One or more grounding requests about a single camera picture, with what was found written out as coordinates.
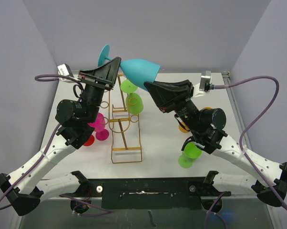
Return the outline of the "light green goblet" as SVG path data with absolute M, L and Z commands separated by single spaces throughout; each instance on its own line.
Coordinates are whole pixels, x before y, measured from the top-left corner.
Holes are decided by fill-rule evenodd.
M 144 105 L 140 95 L 136 93 L 138 87 L 129 80 L 124 80 L 120 89 L 127 94 L 125 104 L 128 112 L 132 115 L 140 114 L 144 109 Z

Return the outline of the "cyan goblet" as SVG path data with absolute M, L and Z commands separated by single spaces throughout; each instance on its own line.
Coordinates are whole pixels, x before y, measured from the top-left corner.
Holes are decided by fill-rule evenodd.
M 111 61 L 109 57 L 110 46 L 107 44 L 103 47 L 99 59 L 98 67 Z M 140 81 L 140 88 L 147 91 L 144 82 L 154 82 L 160 70 L 160 65 L 144 59 L 129 59 L 121 61 L 120 68 L 127 80 L 133 83 L 133 80 Z

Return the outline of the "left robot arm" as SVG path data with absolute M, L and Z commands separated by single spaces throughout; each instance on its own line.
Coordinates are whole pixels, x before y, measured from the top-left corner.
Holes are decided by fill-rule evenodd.
M 79 71 L 78 78 L 61 74 L 35 77 L 36 81 L 50 82 L 60 78 L 75 82 L 81 93 L 77 100 L 61 100 L 56 108 L 55 127 L 47 145 L 17 170 L 0 174 L 0 189 L 19 216 L 32 212 L 44 200 L 72 194 L 86 194 L 89 182 L 80 172 L 46 179 L 65 157 L 81 148 L 91 137 L 105 91 L 113 89 L 121 63 L 115 57 L 92 70 Z

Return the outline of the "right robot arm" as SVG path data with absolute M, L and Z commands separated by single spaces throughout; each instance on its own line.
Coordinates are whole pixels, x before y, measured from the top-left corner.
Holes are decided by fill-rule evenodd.
M 224 131 L 226 115 L 221 108 L 199 110 L 192 97 L 204 96 L 211 90 L 230 88 L 231 85 L 214 85 L 203 76 L 192 85 L 189 80 L 177 83 L 144 82 L 146 91 L 163 113 L 174 111 L 175 118 L 192 134 L 185 142 L 194 143 L 198 149 L 220 157 L 243 171 L 246 176 L 223 175 L 209 172 L 203 183 L 205 193 L 239 192 L 256 194 L 263 203 L 287 210 L 287 162 L 268 160 L 242 144 L 245 129 L 238 141 Z

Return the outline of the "clear wine glass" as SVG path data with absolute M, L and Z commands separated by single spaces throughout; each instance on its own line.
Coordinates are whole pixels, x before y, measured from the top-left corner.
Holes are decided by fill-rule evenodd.
M 138 93 L 140 91 L 140 89 L 141 89 L 140 88 L 140 85 L 141 85 L 140 81 L 133 80 L 133 84 L 137 86 L 136 92 Z

